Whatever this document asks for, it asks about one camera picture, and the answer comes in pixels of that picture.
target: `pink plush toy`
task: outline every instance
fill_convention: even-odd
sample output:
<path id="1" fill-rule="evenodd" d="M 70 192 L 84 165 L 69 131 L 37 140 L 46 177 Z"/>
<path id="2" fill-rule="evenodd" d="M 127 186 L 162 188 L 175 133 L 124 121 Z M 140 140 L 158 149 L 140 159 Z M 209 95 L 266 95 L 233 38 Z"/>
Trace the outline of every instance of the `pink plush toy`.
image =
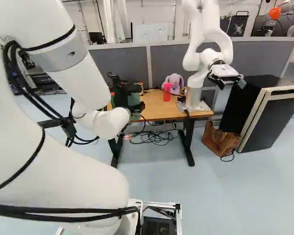
<path id="1" fill-rule="evenodd" d="M 184 80 L 181 75 L 173 73 L 166 77 L 164 83 L 162 83 L 161 88 L 163 89 L 164 84 L 166 82 L 171 83 L 173 86 L 171 87 L 171 94 L 179 94 L 180 89 L 184 87 Z"/>

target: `red cup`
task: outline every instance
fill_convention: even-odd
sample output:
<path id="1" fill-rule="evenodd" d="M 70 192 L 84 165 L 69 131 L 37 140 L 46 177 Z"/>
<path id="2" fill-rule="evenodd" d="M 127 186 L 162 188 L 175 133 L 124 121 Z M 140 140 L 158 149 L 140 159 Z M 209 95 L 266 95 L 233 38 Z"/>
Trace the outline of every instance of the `red cup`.
<path id="1" fill-rule="evenodd" d="M 173 85 L 169 82 L 166 82 L 163 86 L 163 101 L 168 102 L 171 98 L 171 87 Z"/>

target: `wooden table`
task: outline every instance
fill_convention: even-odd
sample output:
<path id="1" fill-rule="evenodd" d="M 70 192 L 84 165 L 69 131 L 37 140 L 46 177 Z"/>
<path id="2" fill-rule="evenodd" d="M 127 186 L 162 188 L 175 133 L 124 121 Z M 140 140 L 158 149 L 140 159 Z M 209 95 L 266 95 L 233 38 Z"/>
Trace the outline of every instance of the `wooden table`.
<path id="1" fill-rule="evenodd" d="M 193 111 L 189 112 L 190 118 L 188 118 L 186 113 L 182 113 L 177 108 L 177 96 L 171 95 L 171 100 L 168 102 L 164 102 L 163 91 L 158 89 L 146 91 L 146 93 L 141 96 L 141 101 L 143 101 L 146 105 L 145 109 L 142 111 L 142 116 L 146 119 L 146 121 L 184 120 L 185 132 L 183 130 L 178 130 L 178 133 L 184 147 L 188 165 L 194 166 L 195 162 L 190 147 L 192 144 L 195 120 L 196 118 L 210 117 L 214 113 L 211 110 Z M 144 121 L 144 119 L 141 118 L 133 122 L 141 121 Z M 113 153 L 111 166 L 115 168 L 117 168 L 120 158 L 124 137 L 123 131 L 120 133 L 117 142 L 115 141 L 115 139 L 109 140 L 109 145 Z"/>

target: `cable on floor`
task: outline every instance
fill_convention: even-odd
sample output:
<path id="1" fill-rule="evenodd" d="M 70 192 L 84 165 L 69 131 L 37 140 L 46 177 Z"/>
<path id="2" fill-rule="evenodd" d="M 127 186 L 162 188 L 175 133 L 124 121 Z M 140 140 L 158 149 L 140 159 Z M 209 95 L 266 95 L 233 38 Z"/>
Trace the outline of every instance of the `cable on floor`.
<path id="1" fill-rule="evenodd" d="M 228 155 L 225 155 L 225 156 L 223 156 L 223 157 L 220 157 L 220 160 L 223 161 L 223 162 L 225 162 L 225 163 L 228 163 L 228 162 L 233 161 L 234 158 L 235 158 L 235 154 L 234 154 L 235 151 L 236 151 L 236 150 L 233 149 L 233 150 L 232 150 L 232 153 L 230 153 L 230 154 L 228 154 Z M 229 157 L 229 156 L 232 156 L 232 158 L 229 159 L 229 160 L 224 160 L 224 158 Z"/>
<path id="2" fill-rule="evenodd" d="M 143 144 L 143 143 L 152 143 L 157 146 L 164 146 L 167 145 L 170 141 L 174 140 L 178 137 L 178 135 L 174 136 L 171 131 L 178 131 L 176 128 L 175 123 L 172 123 L 173 129 L 166 130 L 166 131 L 145 131 L 146 123 L 150 124 L 151 126 L 159 126 L 151 124 L 149 121 L 146 121 L 143 115 L 134 114 L 142 117 L 144 119 L 144 126 L 140 132 L 131 133 L 132 138 L 140 137 L 141 141 L 134 142 L 132 139 L 129 141 L 131 144 Z"/>

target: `brown paper bag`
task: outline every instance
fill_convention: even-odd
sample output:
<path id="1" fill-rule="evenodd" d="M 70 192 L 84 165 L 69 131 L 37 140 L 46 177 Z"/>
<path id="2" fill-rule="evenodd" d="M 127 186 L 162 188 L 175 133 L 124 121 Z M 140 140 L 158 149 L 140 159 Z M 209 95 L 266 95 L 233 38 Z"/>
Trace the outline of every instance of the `brown paper bag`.
<path id="1" fill-rule="evenodd" d="M 216 129 L 211 121 L 206 123 L 202 143 L 206 145 L 219 157 L 224 157 L 232 153 L 234 147 L 239 143 L 239 135 L 223 132 Z"/>

